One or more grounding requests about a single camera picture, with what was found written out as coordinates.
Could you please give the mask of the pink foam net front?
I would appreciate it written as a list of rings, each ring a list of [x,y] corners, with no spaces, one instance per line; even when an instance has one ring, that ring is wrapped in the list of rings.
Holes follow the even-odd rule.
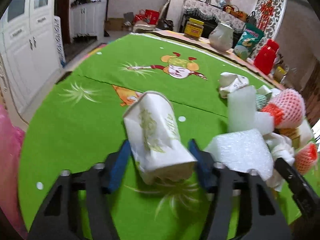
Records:
[[[295,155],[295,168],[301,175],[307,174],[318,161],[317,145],[309,142]]]

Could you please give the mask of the pink foam net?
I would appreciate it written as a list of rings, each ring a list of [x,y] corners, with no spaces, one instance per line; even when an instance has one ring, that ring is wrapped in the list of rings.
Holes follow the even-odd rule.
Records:
[[[318,161],[317,145],[309,142],[295,155],[295,168],[301,175],[307,174]]]
[[[281,91],[261,111],[273,117],[276,129],[297,128],[302,124],[306,113],[304,99],[291,88]]]

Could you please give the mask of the yellow cardboard box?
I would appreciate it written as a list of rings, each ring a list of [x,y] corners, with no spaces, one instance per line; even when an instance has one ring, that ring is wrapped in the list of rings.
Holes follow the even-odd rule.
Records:
[[[301,147],[301,135],[298,128],[282,128],[279,129],[279,133],[290,138],[292,141],[292,146],[295,149],[299,149]]]

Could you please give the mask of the tall white foam block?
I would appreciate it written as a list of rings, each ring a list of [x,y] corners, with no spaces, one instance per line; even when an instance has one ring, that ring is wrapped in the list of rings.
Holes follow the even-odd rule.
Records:
[[[228,95],[228,131],[238,132],[254,128],[256,89],[247,86]]]

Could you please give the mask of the white paper cup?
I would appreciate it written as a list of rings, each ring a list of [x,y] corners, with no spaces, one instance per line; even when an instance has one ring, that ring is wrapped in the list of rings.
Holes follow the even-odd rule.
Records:
[[[194,172],[195,157],[182,144],[170,101],[147,91],[123,115],[136,168],[144,181],[187,180]]]

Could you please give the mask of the white foam piece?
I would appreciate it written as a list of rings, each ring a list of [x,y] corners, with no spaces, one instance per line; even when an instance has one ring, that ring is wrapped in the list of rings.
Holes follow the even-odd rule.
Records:
[[[254,117],[254,128],[261,135],[266,135],[274,131],[274,117],[267,112],[256,112]]]

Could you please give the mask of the green mesh net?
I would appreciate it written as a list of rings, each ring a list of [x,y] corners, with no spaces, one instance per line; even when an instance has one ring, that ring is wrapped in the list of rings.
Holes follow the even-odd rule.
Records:
[[[257,111],[261,111],[268,104],[269,100],[270,95],[257,94],[255,100]]]

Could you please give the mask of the green cartoon tablecloth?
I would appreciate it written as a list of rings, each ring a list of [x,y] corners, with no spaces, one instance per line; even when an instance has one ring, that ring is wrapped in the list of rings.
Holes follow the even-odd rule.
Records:
[[[22,216],[31,227],[62,170],[89,169],[126,139],[123,114],[139,94],[154,90],[171,101],[182,144],[206,147],[227,132],[222,72],[257,75],[217,56],[153,35],[126,35],[90,56],[55,85],[33,116],[18,173]],[[209,200],[196,176],[146,185],[130,159],[120,187],[106,197],[121,239],[198,239]]]

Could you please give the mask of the white display cabinet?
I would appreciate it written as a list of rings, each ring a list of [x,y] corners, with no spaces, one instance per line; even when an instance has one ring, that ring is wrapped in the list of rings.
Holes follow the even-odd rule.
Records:
[[[62,66],[54,34],[54,0],[12,0],[1,17],[1,54],[22,114]]]

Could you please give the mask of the white ceramic teapot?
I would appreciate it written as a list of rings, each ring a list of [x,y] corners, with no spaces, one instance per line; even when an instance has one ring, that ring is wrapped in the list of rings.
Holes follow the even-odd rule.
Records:
[[[232,48],[233,33],[234,30],[232,27],[225,23],[219,23],[210,33],[208,40],[213,48],[220,51],[227,51]]]

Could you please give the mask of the red chinese knot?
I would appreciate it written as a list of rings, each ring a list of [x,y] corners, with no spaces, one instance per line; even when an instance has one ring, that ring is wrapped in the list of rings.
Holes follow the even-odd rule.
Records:
[[[264,3],[261,8],[260,8],[260,18],[259,18],[259,23],[257,28],[260,29],[261,31],[265,31],[269,19],[273,14],[273,0],[268,0],[266,3]]]

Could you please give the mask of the yellow lid honey jar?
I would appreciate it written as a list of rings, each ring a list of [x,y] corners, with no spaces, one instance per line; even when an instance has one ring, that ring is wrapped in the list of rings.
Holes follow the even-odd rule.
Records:
[[[184,35],[189,38],[198,40],[202,35],[203,29],[204,22],[193,18],[189,18],[184,28]]]

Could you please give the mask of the piano with lace cover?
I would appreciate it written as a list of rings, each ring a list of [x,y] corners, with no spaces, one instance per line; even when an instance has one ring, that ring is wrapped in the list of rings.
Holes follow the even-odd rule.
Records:
[[[234,30],[234,39],[238,40],[242,35],[245,22],[223,11],[215,5],[206,4],[200,0],[184,0],[182,16],[178,31],[184,32],[185,25],[189,18],[204,22],[203,37],[208,37],[209,33],[218,23],[228,23]]]

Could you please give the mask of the low white cabinet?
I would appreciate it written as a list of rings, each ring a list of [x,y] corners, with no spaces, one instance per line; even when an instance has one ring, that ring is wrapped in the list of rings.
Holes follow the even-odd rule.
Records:
[[[69,27],[71,38],[80,35],[104,36],[106,2],[91,2],[70,8]]]

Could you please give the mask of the cardboard box on floor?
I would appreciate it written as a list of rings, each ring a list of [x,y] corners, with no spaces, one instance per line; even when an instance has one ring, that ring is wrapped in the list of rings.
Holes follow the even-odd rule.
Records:
[[[122,31],[123,23],[123,18],[108,18],[105,21],[105,31]]]

